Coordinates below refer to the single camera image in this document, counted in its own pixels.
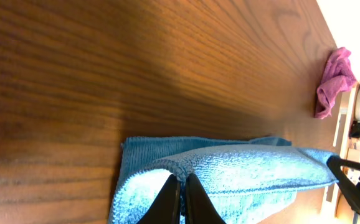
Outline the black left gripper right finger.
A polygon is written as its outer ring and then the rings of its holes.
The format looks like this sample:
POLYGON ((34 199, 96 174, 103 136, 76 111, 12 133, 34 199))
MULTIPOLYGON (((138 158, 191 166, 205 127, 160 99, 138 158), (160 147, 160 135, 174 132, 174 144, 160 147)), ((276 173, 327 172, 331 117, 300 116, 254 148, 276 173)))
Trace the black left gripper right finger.
POLYGON ((186 180, 186 224, 225 224, 210 201, 197 175, 186 180))

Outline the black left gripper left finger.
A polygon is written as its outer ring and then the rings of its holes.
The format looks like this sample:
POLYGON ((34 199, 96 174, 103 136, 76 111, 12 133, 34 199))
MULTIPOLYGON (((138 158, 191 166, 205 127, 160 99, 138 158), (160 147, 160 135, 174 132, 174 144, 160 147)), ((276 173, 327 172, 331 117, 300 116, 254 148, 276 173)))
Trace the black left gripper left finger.
POLYGON ((180 209, 181 183, 170 175, 137 224, 179 224, 180 209))

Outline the blue microfiber cloth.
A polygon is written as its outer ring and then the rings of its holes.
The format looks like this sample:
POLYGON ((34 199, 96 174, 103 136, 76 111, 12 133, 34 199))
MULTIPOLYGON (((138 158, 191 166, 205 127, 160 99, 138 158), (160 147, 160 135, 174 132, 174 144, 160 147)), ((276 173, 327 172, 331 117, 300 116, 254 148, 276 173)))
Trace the blue microfiber cloth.
POLYGON ((199 137, 128 138, 110 223, 136 223, 170 175, 194 174, 226 223, 258 223, 292 204, 302 190, 336 183, 331 152, 278 137, 249 141, 199 137))

